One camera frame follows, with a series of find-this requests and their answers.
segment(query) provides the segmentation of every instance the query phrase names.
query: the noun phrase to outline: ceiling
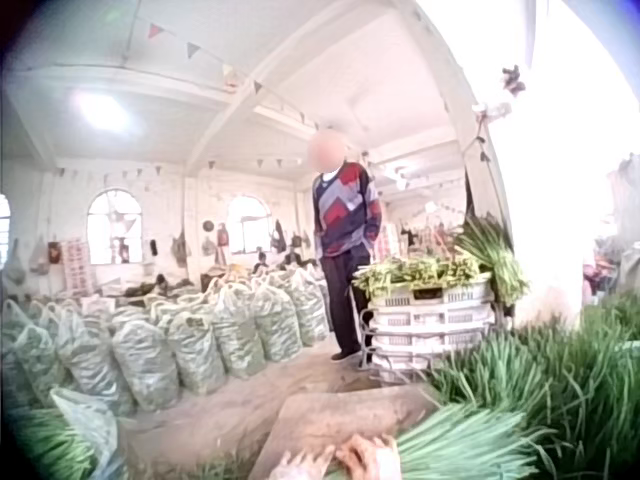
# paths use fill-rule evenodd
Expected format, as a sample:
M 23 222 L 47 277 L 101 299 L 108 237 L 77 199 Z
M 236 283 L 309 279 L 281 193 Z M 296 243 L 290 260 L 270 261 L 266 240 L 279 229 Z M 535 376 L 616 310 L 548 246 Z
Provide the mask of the ceiling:
M 386 0 L 49 2 L 7 57 L 17 120 L 3 121 L 3 149 L 49 169 L 126 160 L 195 174 L 213 161 L 303 182 L 317 124 L 368 152 L 388 201 L 454 188 L 460 146 L 403 22 Z M 96 130 L 79 92 L 111 96 L 128 128 Z

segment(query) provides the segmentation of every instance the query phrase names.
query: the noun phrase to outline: arched window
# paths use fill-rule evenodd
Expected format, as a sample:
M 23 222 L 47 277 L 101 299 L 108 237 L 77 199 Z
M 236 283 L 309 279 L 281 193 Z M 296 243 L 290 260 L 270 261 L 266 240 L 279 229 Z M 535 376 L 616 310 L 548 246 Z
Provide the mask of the arched window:
M 91 263 L 142 261 L 142 209 L 124 190 L 107 190 L 89 208 L 87 238 Z
M 257 198 L 236 197 L 229 206 L 227 220 L 231 253 L 254 253 L 269 250 L 271 214 Z
M 7 197 L 0 194 L 0 268 L 4 267 L 9 253 L 9 222 L 11 209 Z

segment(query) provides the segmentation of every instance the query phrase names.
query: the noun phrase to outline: red and blue sweater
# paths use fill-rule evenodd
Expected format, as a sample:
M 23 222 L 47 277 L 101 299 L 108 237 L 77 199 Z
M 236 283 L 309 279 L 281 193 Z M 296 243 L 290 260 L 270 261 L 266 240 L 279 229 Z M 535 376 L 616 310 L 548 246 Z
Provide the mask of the red and blue sweater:
M 335 257 L 364 244 L 368 249 L 380 233 L 382 212 L 378 192 L 365 168 L 345 162 L 338 173 L 313 182 L 316 255 Z

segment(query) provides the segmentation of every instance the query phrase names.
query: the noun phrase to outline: dark trousers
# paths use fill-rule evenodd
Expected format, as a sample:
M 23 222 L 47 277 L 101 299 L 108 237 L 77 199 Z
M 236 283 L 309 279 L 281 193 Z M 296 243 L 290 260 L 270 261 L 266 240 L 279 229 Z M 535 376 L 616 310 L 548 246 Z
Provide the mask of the dark trousers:
M 364 245 L 354 247 L 335 257 L 324 257 L 321 260 L 324 275 L 327 277 L 329 287 L 329 311 L 333 330 L 338 340 L 340 350 L 344 353 L 352 353 L 360 350 L 356 323 L 353 315 L 353 307 L 349 296 L 349 287 L 353 280 L 353 274 L 358 267 L 369 265 L 371 257 Z M 360 313 L 367 308 L 367 296 L 359 288 L 353 289 L 353 296 Z M 365 314 L 363 320 L 368 325 L 370 315 Z M 365 345 L 371 345 L 371 338 L 365 338 Z

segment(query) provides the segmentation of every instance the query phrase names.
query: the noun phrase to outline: ceiling light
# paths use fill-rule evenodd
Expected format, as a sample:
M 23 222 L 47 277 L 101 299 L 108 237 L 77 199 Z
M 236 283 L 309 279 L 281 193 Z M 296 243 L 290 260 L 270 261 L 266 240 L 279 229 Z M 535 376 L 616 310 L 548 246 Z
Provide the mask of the ceiling light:
M 424 211 L 427 212 L 427 214 L 434 213 L 436 210 L 438 210 L 438 206 L 435 202 L 427 202 L 424 205 Z
M 122 132 L 129 125 L 129 115 L 109 95 L 79 92 L 75 102 L 85 119 L 98 130 Z

